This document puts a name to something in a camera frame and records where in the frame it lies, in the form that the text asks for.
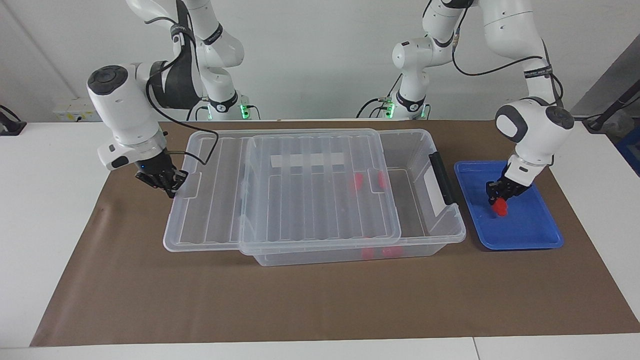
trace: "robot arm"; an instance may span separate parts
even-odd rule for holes
[[[135,71],[134,65],[111,65],[89,77],[89,97],[113,132],[113,138],[98,148],[98,155],[109,170],[135,163],[138,179],[173,198],[188,174],[173,166],[157,113],[140,91]]]
[[[250,117],[241,106],[248,104],[248,98],[235,89],[231,75],[223,69],[240,65],[244,48],[224,30],[209,0],[127,0],[127,4],[145,23],[153,22],[171,31],[176,56],[187,47],[186,55],[154,81],[153,94],[160,107],[191,109],[206,93],[214,120]],[[194,44],[182,44],[175,38],[180,33],[187,34]],[[192,56],[192,45],[196,56]],[[140,85],[145,86],[149,74],[163,65],[163,61],[141,64],[137,76]]]
[[[422,114],[429,86],[424,70],[451,62],[460,14],[462,9],[447,7],[442,0],[430,0],[422,16],[422,28],[427,35],[394,47],[393,61],[402,72],[402,82],[392,94],[393,118],[417,119]]]
[[[209,111],[217,114],[216,120],[247,119],[240,104],[248,100],[234,89],[231,77],[222,69],[240,65],[244,50],[222,28],[209,0],[127,0],[127,4],[145,23],[170,30],[176,59],[169,64],[111,65],[90,76],[89,97],[113,132],[98,155],[109,170],[135,163],[138,179],[173,198],[188,173],[173,166],[156,110],[191,109],[202,100],[199,93],[204,86]],[[195,61],[192,45],[202,61]]]
[[[516,143],[503,175],[486,185],[489,202],[507,200],[528,189],[549,164],[573,127],[573,117],[563,109],[554,83],[544,42],[538,34],[529,0],[430,0],[422,26],[426,37],[397,44],[394,64],[403,82],[393,95],[393,117],[416,119],[429,85],[427,67],[451,62],[459,34],[456,23],[463,11],[479,6],[484,33],[495,53],[522,61],[529,96],[501,107],[496,114],[498,130]]]
[[[200,76],[209,95],[209,112],[219,120],[248,119],[244,106],[249,100],[236,90],[231,75],[223,69],[242,64],[242,44],[220,24],[210,0],[183,1],[193,22],[196,51],[201,59]]]
[[[523,61],[529,96],[502,106],[496,113],[498,130],[516,143],[500,179],[487,183],[490,204],[528,189],[534,178],[553,162],[568,138],[574,119],[556,93],[547,49],[538,34],[529,0],[478,0],[484,33],[495,53]]]

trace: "black handle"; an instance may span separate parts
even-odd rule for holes
[[[438,181],[444,203],[447,205],[454,204],[456,201],[453,199],[453,187],[451,186],[451,180],[449,180],[440,153],[437,151],[434,152],[429,155],[429,159],[431,160],[431,166],[433,166],[433,172],[436,174],[436,180]]]

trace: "cable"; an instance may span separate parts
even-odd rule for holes
[[[432,0],[429,0],[429,2],[427,3],[427,6],[424,8],[424,11],[422,12],[422,17],[424,18],[424,16],[427,14],[427,10],[429,9],[429,6],[431,5]]]
[[[191,14],[187,13],[187,18],[189,19],[189,27],[191,28],[191,31],[193,32],[193,20],[191,20]],[[196,60],[196,69],[198,69],[198,74],[200,73],[200,61],[198,61],[198,46],[196,45],[195,39],[191,38],[193,40],[193,56],[195,57]]]
[[[640,96],[639,96],[639,97],[636,97],[634,100],[631,100],[631,101],[627,102],[624,106],[622,106],[620,109],[618,109],[618,110],[616,111],[616,113],[617,113],[618,111],[620,111],[620,110],[624,109],[624,108],[628,108],[629,106],[633,105],[633,103],[634,103],[634,102],[636,102],[636,101],[638,101],[639,99],[640,99]],[[586,120],[593,119],[593,118],[595,118],[595,117],[599,117],[599,116],[602,116],[602,115],[604,115],[604,113],[599,113],[599,114],[596,114],[596,115],[592,115],[592,116],[590,116],[590,117],[586,117],[586,118],[582,119],[581,121],[586,121]]]
[[[429,120],[429,116],[431,116],[431,104],[426,104],[425,106],[429,106],[429,112],[427,112],[427,119]]]
[[[173,19],[171,19],[171,18],[169,18],[169,17],[166,17],[166,16],[154,17],[154,18],[153,18],[153,19],[151,19],[151,20],[147,20],[147,21],[145,21],[145,24],[147,24],[147,25],[149,25],[149,24],[153,24],[154,22],[156,22],[156,21],[160,21],[160,20],[166,20],[166,21],[169,21],[169,22],[171,22],[173,25],[177,25],[177,24],[178,24],[175,20],[173,20]]]
[[[492,72],[497,72],[500,71],[502,69],[506,69],[510,66],[516,65],[517,63],[521,63],[523,61],[527,61],[527,60],[532,60],[532,59],[542,59],[542,56],[527,56],[526,58],[522,58],[516,61],[512,61],[510,63],[508,63],[507,65],[503,65],[501,67],[497,67],[495,69],[489,70],[489,71],[483,71],[483,72],[477,72],[477,73],[473,73],[473,72],[465,72],[464,70],[462,70],[459,66],[458,63],[456,62],[456,52],[453,51],[451,53],[451,60],[453,61],[453,65],[456,67],[456,69],[461,73],[464,74],[466,76],[482,76],[482,75],[487,75],[487,74],[491,74]]]
[[[193,109],[195,109],[196,106],[198,106],[198,104],[195,104],[191,109],[189,109],[189,112],[187,113],[187,117],[184,119],[184,121],[191,120],[191,114],[193,113]]]
[[[374,112],[376,112],[376,110],[377,110],[377,111],[378,111],[378,115],[376,115],[376,119],[377,119],[377,118],[379,117],[379,115],[380,115],[380,111],[382,111],[382,110],[386,110],[386,109],[387,109],[387,107],[385,107],[385,106],[380,106],[379,108],[375,108],[375,109],[373,109],[373,110],[371,111],[371,113],[369,114],[369,118],[370,118],[370,119],[373,119],[373,113],[374,113]]]
[[[558,98],[556,99],[556,101],[549,104],[549,106],[552,106],[552,105],[556,105],[564,97],[564,86],[562,85],[562,82],[560,82],[560,79],[558,79],[558,77],[553,72],[550,74],[550,76],[551,76],[551,82],[553,83],[553,81],[555,81],[558,84],[558,87],[560,88],[560,94],[558,95]]]
[[[356,119],[360,118],[360,114],[362,114],[362,112],[367,108],[367,106],[369,106],[370,104],[376,101],[380,101],[380,99],[379,98],[371,99],[367,101],[364,105],[362,105],[362,107],[360,108],[360,111],[358,111],[358,115],[356,115]]]
[[[201,107],[199,107],[199,108],[196,110],[196,121],[198,121],[198,112],[199,112],[200,110],[208,110],[208,109],[209,109],[209,108],[208,108],[208,107],[206,107],[206,106],[201,106]]]
[[[260,116],[260,109],[258,109],[258,107],[256,105],[247,105],[246,108],[247,109],[255,109],[255,111],[257,111],[257,113],[258,113],[258,120],[262,120],[262,117]]]
[[[214,134],[216,135],[216,142],[213,144],[213,147],[211,148],[211,152],[209,152],[209,155],[207,157],[207,159],[205,161],[202,161],[200,158],[198,158],[197,156],[190,154],[186,151],[184,152],[167,152],[168,154],[171,155],[175,155],[175,154],[183,154],[183,155],[187,155],[187,156],[191,156],[195,159],[197,159],[202,165],[206,165],[209,163],[209,160],[211,159],[211,155],[213,154],[213,150],[215,150],[216,145],[218,144],[218,139],[220,138],[220,135],[213,131],[213,130],[208,130],[208,129],[202,129],[201,127],[197,127],[197,126],[192,126],[189,124],[185,124],[181,121],[175,120],[174,118],[172,118],[171,116],[163,113],[157,106],[156,104],[153,102],[153,100],[151,99],[151,93],[149,91],[150,86],[151,86],[151,80],[154,79],[156,76],[162,74],[162,72],[164,72],[166,69],[169,69],[171,66],[173,66],[175,63],[177,63],[184,55],[185,55],[185,47],[182,48],[182,50],[180,51],[180,54],[178,54],[178,56],[173,59],[170,63],[168,63],[167,65],[161,67],[157,72],[155,72],[154,74],[152,74],[151,76],[149,76],[149,79],[147,80],[147,85],[145,86],[145,95],[147,96],[147,100],[149,101],[149,104],[151,104],[151,107],[158,112],[158,114],[162,115],[164,118],[166,118],[167,120],[174,122],[180,126],[184,126],[184,127],[188,127],[189,129],[192,130],[196,130],[196,131],[204,131],[206,133],[210,133],[210,134]]]
[[[487,75],[487,74],[491,74],[492,72],[497,72],[500,71],[502,69],[506,69],[510,66],[514,66],[518,63],[521,63],[523,61],[527,61],[527,60],[534,60],[534,59],[539,59],[539,60],[544,60],[544,58],[542,56],[537,56],[537,55],[532,55],[532,56],[527,56],[525,58],[519,59],[519,60],[515,60],[512,61],[506,65],[503,65],[501,67],[497,67],[495,69],[492,70],[488,70],[488,71],[483,71],[483,72],[478,72],[478,73],[469,73],[466,72],[464,70],[462,70],[460,68],[460,66],[458,66],[458,62],[456,62],[456,47],[458,46],[458,39],[460,37],[460,29],[462,28],[462,22],[465,20],[465,17],[467,17],[467,12],[469,10],[469,8],[471,7],[471,3],[472,1],[470,1],[470,4],[465,8],[465,12],[462,14],[462,18],[460,19],[460,22],[458,23],[458,27],[456,28],[456,31],[454,33],[454,37],[456,37],[454,39],[454,45],[451,49],[451,60],[453,61],[453,66],[456,67],[456,70],[458,70],[461,74],[464,74],[466,76],[482,76],[482,75]],[[564,87],[562,85],[562,82],[560,82],[560,79],[558,79],[558,77],[551,73],[551,82],[553,85],[553,82],[555,81],[558,84],[558,87],[560,88],[560,94],[558,95],[558,98],[556,99],[556,101],[552,102],[551,104],[549,104],[549,106],[551,105],[556,105],[563,97],[564,97]]]
[[[454,33],[454,37],[456,37],[456,39],[454,39],[454,45],[451,49],[451,60],[453,61],[453,65],[456,67],[456,69],[461,73],[464,74],[466,76],[482,76],[482,75],[487,75],[487,74],[491,74],[492,72],[497,72],[500,71],[502,69],[508,68],[510,66],[516,65],[517,63],[521,63],[523,61],[527,61],[527,60],[532,60],[532,59],[541,59],[544,60],[542,56],[527,56],[526,58],[522,58],[519,60],[515,60],[512,61],[511,63],[508,63],[507,65],[503,65],[501,67],[497,67],[495,69],[489,70],[489,71],[483,71],[483,72],[478,72],[478,73],[472,73],[472,72],[466,72],[464,70],[462,70],[459,66],[458,63],[456,62],[456,47],[458,46],[458,39],[460,37],[460,29],[462,28],[462,23],[465,21],[465,17],[467,17],[467,12],[469,11],[469,8],[471,7],[471,4],[469,4],[466,8],[465,8],[465,12],[463,12],[462,14],[462,18],[460,19],[460,22],[458,23],[458,27],[456,28],[456,31]]]
[[[396,86],[398,85],[398,82],[400,82],[400,79],[402,78],[402,73],[400,73],[400,75],[398,75],[398,78],[396,79],[396,82],[391,86],[391,89],[389,90],[389,92],[387,93],[387,97],[391,96],[391,93],[394,91],[394,89],[396,88]],[[380,116],[380,111],[378,109],[378,113],[376,114],[376,118],[378,118]]]
[[[18,122],[22,122],[22,120],[20,120],[20,118],[18,117],[18,115],[16,115],[13,111],[11,111],[11,109],[7,108],[4,105],[0,105],[0,109],[4,110],[7,112],[7,114],[15,117],[16,120],[18,120]]]

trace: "blue tray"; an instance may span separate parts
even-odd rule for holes
[[[496,215],[488,202],[486,182],[498,180],[506,161],[461,161],[455,171],[478,237],[491,250],[554,249],[564,244],[536,185],[507,201],[509,214]]]

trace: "wall outlet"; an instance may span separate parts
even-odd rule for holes
[[[98,122],[102,121],[93,107],[91,99],[80,97],[69,101],[60,101],[53,109],[53,113],[60,121]]]

